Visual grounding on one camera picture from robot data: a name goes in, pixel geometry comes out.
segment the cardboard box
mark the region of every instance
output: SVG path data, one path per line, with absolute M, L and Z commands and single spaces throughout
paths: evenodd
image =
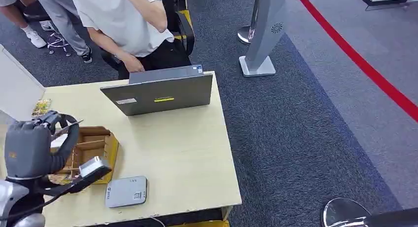
M 66 166 L 57 174 L 49 175 L 54 183 L 66 184 L 79 175 L 78 167 L 95 156 L 108 161 L 112 171 L 93 184 L 107 184 L 112 179 L 119 142 L 104 127 L 80 127 L 77 145 L 67 160 Z

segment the white sticker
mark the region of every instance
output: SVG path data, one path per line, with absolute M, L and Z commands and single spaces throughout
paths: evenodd
M 119 104 L 119 105 L 124 105 L 124 104 L 129 104 L 129 103 L 136 103 L 136 102 L 137 102 L 137 100 L 134 99 L 134 98 L 116 101 L 116 103 Z

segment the cable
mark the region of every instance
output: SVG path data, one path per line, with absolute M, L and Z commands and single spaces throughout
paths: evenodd
M 166 227 L 165 224 L 161 220 L 159 220 L 157 218 L 154 218 L 154 217 L 150 217 L 150 218 L 155 220 L 155 221 L 158 221 L 163 227 Z
M 51 204 L 52 202 L 56 201 L 56 200 L 57 200 L 60 196 L 61 196 L 61 195 L 55 196 L 55 197 L 53 197 L 51 200 L 49 200 L 49 201 L 47 201 L 47 202 L 45 202 L 45 203 L 43 203 L 43 204 L 41 204 L 41 205 L 39 205 L 39 206 L 36 206 L 36 207 L 34 207 L 34 208 L 31 208 L 31 209 L 29 209 L 29 210 L 27 210 L 27 211 L 22 211 L 22 212 L 19 212 L 19 213 L 13 214 L 13 215 L 9 215 L 8 217 L 1 217 L 1 218 L 0 218 L 0 221 L 7 221 L 7 220 L 9 220 L 9 219 L 14 219 L 14 218 L 17 218 L 17 217 L 20 217 L 20 216 L 23 216 L 23 215 L 27 215 L 27 214 L 29 214 L 29 213 L 31 213 L 31 212 L 36 211 L 36 210 L 37 210 L 37 209 L 39 209 L 39 208 L 42 208 L 42 207 L 45 207 L 46 205 Z

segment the person's hand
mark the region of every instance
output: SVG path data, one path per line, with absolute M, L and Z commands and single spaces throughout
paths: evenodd
M 117 55 L 117 57 L 122 60 L 125 64 L 126 69 L 130 73 L 137 73 L 137 72 L 145 72 L 145 69 L 142 63 L 132 54 L 123 53 L 121 55 Z

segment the gray pants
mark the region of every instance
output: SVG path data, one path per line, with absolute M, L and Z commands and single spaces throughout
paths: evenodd
M 78 16 L 77 9 L 72 0 L 39 0 L 52 22 L 58 28 L 65 40 L 71 45 L 77 55 L 89 52 L 86 42 L 75 31 L 67 11 Z

